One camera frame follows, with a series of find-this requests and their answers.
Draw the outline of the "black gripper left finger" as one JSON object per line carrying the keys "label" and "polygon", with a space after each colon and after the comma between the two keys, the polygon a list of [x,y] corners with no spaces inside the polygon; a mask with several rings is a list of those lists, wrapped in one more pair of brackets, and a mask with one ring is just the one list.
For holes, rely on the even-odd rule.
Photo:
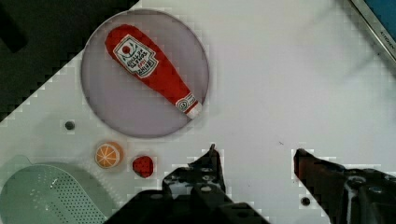
{"label": "black gripper left finger", "polygon": [[162,182],[164,191],[169,192],[175,199],[179,195],[190,195],[195,185],[214,185],[226,191],[220,154],[216,145],[212,144],[209,150],[196,161],[185,167],[178,167],[167,175]]}

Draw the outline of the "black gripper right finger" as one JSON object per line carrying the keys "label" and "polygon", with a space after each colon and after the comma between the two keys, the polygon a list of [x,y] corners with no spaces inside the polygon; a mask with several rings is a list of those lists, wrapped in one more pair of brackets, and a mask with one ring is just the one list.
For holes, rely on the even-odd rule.
{"label": "black gripper right finger", "polygon": [[299,148],[294,173],[331,224],[396,224],[396,182],[376,169],[347,169]]}

